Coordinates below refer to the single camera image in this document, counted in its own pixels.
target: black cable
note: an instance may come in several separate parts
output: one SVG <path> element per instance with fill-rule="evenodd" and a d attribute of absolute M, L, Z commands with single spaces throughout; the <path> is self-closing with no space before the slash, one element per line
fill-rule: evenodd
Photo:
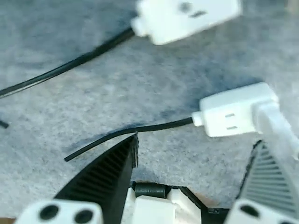
<path fill-rule="evenodd" d="M 8 95 L 10 95 L 13 92 L 19 92 L 22 90 L 25 90 L 27 88 L 25 87 L 31 87 L 36 85 L 37 83 L 41 82 L 41 81 L 46 81 L 48 79 L 54 78 L 62 73 L 65 73 L 66 71 L 69 71 L 73 68 L 78 67 L 79 65 L 85 64 L 88 61 L 91 61 L 93 59 L 95 59 L 96 57 L 108 52 L 109 50 L 115 48 L 116 46 L 118 46 L 119 44 L 125 42 L 126 40 L 128 40 L 129 38 L 133 37 L 135 34 L 132 30 L 132 28 L 128 28 L 125 31 L 123 31 L 122 33 L 118 34 L 116 37 L 114 37 L 113 39 L 107 41 L 106 43 L 98 46 L 96 49 L 94 49 L 91 52 L 85 53 L 83 55 L 81 55 L 80 57 L 77 57 L 76 59 L 63 64 L 61 66 L 59 66 L 58 68 L 55 68 L 51 71 L 48 71 L 42 75 L 39 75 L 37 77 L 31 78 L 27 81 L 21 82 L 19 84 L 7 87 L 3 90 L 0 90 L 0 98 L 6 97 Z"/>
<path fill-rule="evenodd" d="M 4 122 L 4 121 L 2 121 L 2 120 L 0 120 L 0 126 L 3 127 L 3 128 L 5 128 L 5 129 L 7 129 L 8 126 L 9 126 L 9 124 L 6 123 L 6 122 Z"/>
<path fill-rule="evenodd" d="M 137 132 L 153 132 L 153 131 L 159 131 L 159 130 L 164 130 L 164 129 L 170 129 L 170 128 L 175 128 L 175 127 L 181 127 L 184 125 L 192 124 L 193 120 L 192 118 L 186 118 L 182 120 L 177 120 L 165 124 L 159 124 L 159 125 L 150 125 L 150 126 L 141 126 L 141 127 L 132 127 L 132 128 L 127 128 L 123 129 L 120 131 L 113 132 L 111 134 L 108 134 L 92 143 L 89 145 L 79 149 L 78 151 L 70 154 L 69 156 L 65 157 L 65 161 L 68 162 L 77 156 L 83 154 L 84 152 L 88 151 L 89 149 L 92 149 L 93 147 L 98 146 L 99 144 L 102 144 L 105 141 L 108 141 L 110 139 L 113 139 L 115 137 L 124 135 L 124 134 L 130 134 L 130 133 L 137 133 Z"/>

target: gray carpet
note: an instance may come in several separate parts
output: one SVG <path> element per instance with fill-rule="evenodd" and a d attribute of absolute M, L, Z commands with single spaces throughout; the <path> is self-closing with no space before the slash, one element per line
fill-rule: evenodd
<path fill-rule="evenodd" d="M 129 26 L 134 0 L 2 0 L 0 88 L 90 51 Z M 53 197 L 125 136 L 66 163 L 90 141 L 127 126 L 189 117 L 200 98 L 266 81 L 299 133 L 298 17 L 279 0 L 246 0 L 244 15 L 185 40 L 154 46 L 134 37 L 115 50 L 0 100 L 0 216 Z M 229 206 L 252 145 L 245 134 L 209 138 L 193 125 L 140 133 L 134 180 L 189 186 Z M 299 186 L 299 172 L 294 179 Z"/>

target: white plastic part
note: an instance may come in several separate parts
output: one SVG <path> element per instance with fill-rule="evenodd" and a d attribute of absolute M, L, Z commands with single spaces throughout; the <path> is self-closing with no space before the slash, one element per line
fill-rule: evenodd
<path fill-rule="evenodd" d="M 134 204 L 132 224 L 201 224 L 200 209 L 179 189 L 172 189 L 167 199 L 140 196 Z"/>
<path fill-rule="evenodd" d="M 136 198 L 132 224 L 174 224 L 176 206 L 157 197 Z"/>
<path fill-rule="evenodd" d="M 178 205 L 189 217 L 193 217 L 197 221 L 196 223 L 201 223 L 200 209 L 180 189 L 172 189 L 168 193 L 167 199 Z"/>
<path fill-rule="evenodd" d="M 224 91 L 199 102 L 201 112 L 192 114 L 195 126 L 204 125 L 210 137 L 256 132 L 252 106 L 278 97 L 266 83 Z"/>
<path fill-rule="evenodd" d="M 43 220 L 41 212 L 50 205 L 57 206 L 58 211 L 53 218 Z M 75 221 L 75 217 L 79 212 L 84 210 L 91 211 L 93 214 L 88 224 L 103 224 L 102 209 L 98 204 L 58 199 L 40 201 L 30 205 L 23 211 L 14 224 L 78 224 Z"/>
<path fill-rule="evenodd" d="M 204 126 L 210 137 L 258 132 L 267 142 L 279 140 L 299 160 L 299 139 L 279 109 L 279 99 L 266 83 L 224 91 L 199 102 L 192 114 L 195 126 Z"/>
<path fill-rule="evenodd" d="M 289 152 L 299 160 L 299 139 L 280 112 L 277 102 L 268 101 L 255 105 L 253 118 L 256 130 L 264 135 L 266 142 L 282 147 L 285 155 Z"/>
<path fill-rule="evenodd" d="M 256 202 L 239 199 L 224 224 L 299 224 L 299 221 Z"/>
<path fill-rule="evenodd" d="M 132 29 L 156 45 L 184 39 L 242 13 L 240 0 L 138 0 L 136 10 Z"/>

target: white plug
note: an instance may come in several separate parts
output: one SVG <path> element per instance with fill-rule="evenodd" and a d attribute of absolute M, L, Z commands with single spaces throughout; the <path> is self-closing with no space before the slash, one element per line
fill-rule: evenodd
<path fill-rule="evenodd" d="M 267 140 L 286 142 L 298 159 L 299 139 L 279 110 L 279 99 L 266 83 L 224 91 L 199 102 L 192 114 L 195 126 L 204 126 L 210 137 L 258 132 Z"/>
<path fill-rule="evenodd" d="M 156 45 L 184 39 L 242 12 L 240 0 L 138 0 L 136 10 L 132 29 Z"/>

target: ridged gray surface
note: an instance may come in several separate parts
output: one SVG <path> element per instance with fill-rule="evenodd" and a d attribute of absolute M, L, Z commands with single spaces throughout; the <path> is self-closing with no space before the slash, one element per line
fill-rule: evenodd
<path fill-rule="evenodd" d="M 299 197 L 289 174 L 263 142 L 257 145 L 255 154 L 241 198 L 299 218 Z"/>

